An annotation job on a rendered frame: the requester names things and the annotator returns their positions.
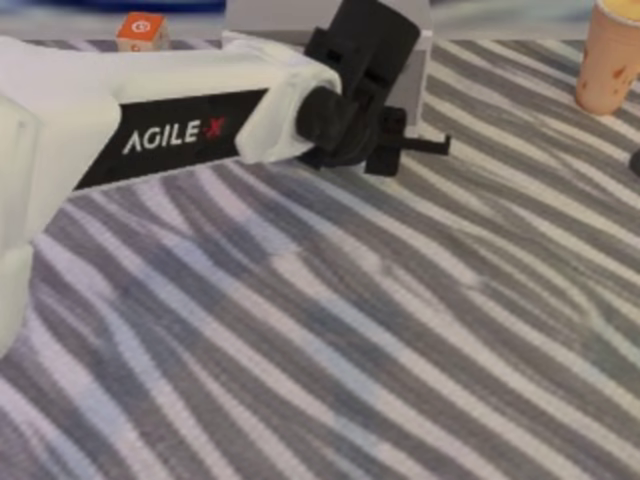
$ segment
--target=black bracket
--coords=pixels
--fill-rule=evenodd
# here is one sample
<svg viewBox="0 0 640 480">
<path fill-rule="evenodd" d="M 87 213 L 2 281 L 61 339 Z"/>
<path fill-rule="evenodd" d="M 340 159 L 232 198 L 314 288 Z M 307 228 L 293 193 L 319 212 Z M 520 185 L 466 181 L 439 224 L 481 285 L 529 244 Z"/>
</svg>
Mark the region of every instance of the black bracket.
<svg viewBox="0 0 640 480">
<path fill-rule="evenodd" d="M 342 94 L 313 90 L 296 119 L 315 145 L 300 161 L 321 169 L 357 165 L 395 176 L 403 150 L 448 155 L 444 142 L 404 137 L 407 115 L 385 103 L 420 38 L 420 29 L 379 0 L 344 0 L 327 30 L 316 29 L 305 55 L 335 70 Z"/>
</svg>

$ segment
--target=white plastic casing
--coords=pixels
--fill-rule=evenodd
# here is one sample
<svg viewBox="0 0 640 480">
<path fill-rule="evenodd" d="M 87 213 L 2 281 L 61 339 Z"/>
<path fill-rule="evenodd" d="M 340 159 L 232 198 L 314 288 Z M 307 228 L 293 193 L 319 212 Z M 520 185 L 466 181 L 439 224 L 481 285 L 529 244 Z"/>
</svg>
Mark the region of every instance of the white plastic casing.
<svg viewBox="0 0 640 480">
<path fill-rule="evenodd" d="M 268 89 L 236 146 L 246 162 L 274 162 L 312 147 L 295 134 L 295 115 L 318 86 L 341 89 L 333 70 L 241 35 L 223 50 L 151 53 L 63 51 L 0 37 L 0 356 L 24 316 L 30 242 L 116 131 L 120 104 Z"/>
</svg>

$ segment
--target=agile x logo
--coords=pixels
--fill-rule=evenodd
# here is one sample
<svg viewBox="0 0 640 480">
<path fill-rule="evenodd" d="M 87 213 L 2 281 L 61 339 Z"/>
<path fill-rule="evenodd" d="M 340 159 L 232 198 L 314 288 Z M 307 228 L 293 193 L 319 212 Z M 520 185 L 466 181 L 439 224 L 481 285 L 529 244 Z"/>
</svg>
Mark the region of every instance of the agile x logo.
<svg viewBox="0 0 640 480">
<path fill-rule="evenodd" d="M 77 189 L 236 157 L 266 90 L 122 105 L 122 119 Z"/>
<path fill-rule="evenodd" d="M 186 125 L 170 123 L 163 127 L 150 127 L 144 132 L 134 130 L 122 150 L 122 155 L 197 143 L 200 135 L 203 135 L 206 140 L 215 140 L 222 136 L 225 121 L 225 117 L 214 117 L 206 122 L 191 120 Z"/>
</svg>

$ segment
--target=tabletop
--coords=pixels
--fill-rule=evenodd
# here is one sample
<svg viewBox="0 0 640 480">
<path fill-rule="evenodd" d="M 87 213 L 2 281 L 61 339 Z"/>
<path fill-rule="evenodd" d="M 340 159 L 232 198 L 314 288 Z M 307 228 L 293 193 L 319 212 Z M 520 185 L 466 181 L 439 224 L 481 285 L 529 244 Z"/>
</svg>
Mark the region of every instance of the tabletop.
<svg viewBox="0 0 640 480">
<path fill-rule="evenodd" d="M 579 111 L 581 48 L 438 43 L 452 152 L 394 180 L 74 197 L 0 362 L 0 478 L 640 479 L 640 96 Z"/>
</svg>

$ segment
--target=table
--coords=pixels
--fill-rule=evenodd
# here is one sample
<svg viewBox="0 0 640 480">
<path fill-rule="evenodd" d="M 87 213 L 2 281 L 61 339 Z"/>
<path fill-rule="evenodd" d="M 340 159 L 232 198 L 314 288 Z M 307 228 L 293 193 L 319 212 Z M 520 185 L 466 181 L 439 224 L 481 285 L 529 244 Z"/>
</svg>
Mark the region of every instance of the table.
<svg viewBox="0 0 640 480">
<path fill-rule="evenodd" d="M 580 56 L 438 44 L 452 154 L 391 182 L 224 164 L 70 200 L 0 362 L 1 478 L 639 479 L 640 97 L 580 112 Z"/>
</svg>

